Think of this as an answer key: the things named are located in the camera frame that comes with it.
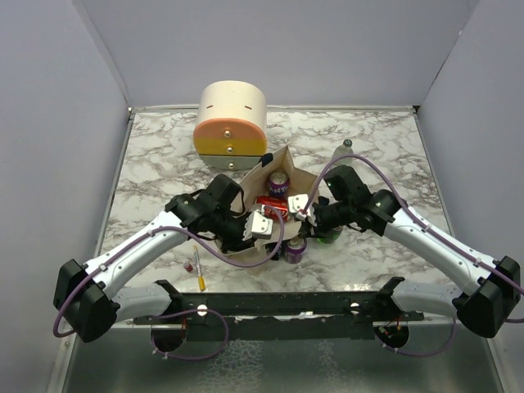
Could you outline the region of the green glass bottle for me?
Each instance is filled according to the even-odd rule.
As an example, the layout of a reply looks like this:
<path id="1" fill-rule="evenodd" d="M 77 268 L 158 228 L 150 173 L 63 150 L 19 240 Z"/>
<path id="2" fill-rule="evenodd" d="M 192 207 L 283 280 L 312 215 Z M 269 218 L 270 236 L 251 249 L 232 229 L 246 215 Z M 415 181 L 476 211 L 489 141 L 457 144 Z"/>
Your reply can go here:
<path id="1" fill-rule="evenodd" d="M 328 231 L 318 233 L 318 241 L 323 244 L 333 244 L 337 241 L 340 235 L 343 232 L 343 227 L 338 226 L 336 228 L 330 229 Z"/>

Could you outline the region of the red cola can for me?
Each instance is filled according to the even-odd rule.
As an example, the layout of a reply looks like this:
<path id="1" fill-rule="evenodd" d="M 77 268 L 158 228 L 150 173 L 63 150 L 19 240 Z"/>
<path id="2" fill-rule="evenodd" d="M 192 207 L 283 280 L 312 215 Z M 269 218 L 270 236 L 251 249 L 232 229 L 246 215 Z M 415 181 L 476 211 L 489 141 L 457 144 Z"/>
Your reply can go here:
<path id="1" fill-rule="evenodd" d="M 287 202 L 282 198 L 274 198 L 271 196 L 258 196 L 255 203 L 260 205 L 263 216 L 278 220 L 278 216 L 284 222 L 289 220 L 289 208 Z"/>

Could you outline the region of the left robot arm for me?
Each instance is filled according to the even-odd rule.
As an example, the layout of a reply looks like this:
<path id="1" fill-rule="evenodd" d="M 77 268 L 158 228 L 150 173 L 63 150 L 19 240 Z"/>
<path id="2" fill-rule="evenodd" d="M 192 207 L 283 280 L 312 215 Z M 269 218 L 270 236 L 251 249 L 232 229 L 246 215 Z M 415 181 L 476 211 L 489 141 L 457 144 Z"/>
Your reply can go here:
<path id="1" fill-rule="evenodd" d="M 181 304 L 169 284 L 128 288 L 127 282 L 165 252 L 197 240 L 199 233 L 213 233 L 236 251 L 252 245 L 245 236 L 248 214 L 231 210 L 235 198 L 243 195 L 238 183 L 219 174 L 204 189 L 174 196 L 145 228 L 116 248 L 83 264 L 76 260 L 63 264 L 53 299 L 58 311 L 54 336 L 66 337 L 59 329 L 62 320 L 85 343 L 127 319 L 152 316 L 163 323 L 175 321 Z"/>

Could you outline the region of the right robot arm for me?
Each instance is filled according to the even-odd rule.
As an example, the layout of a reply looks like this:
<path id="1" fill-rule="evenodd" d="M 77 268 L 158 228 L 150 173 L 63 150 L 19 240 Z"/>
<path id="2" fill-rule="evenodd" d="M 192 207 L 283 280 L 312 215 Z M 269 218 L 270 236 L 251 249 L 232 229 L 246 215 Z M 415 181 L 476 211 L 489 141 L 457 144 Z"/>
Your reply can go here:
<path id="1" fill-rule="evenodd" d="M 305 194 L 289 197 L 290 211 L 315 235 L 336 227 L 372 231 L 410 249 L 439 269 L 451 285 L 429 285 L 404 278 L 376 300 L 377 313 L 394 320 L 405 311 L 457 318 L 480 337 L 493 338 L 509 321 L 523 293 L 520 264 L 499 260 L 464 245 L 423 218 L 393 189 L 370 192 L 356 171 L 340 165 L 321 174 L 335 198 L 322 205 Z"/>

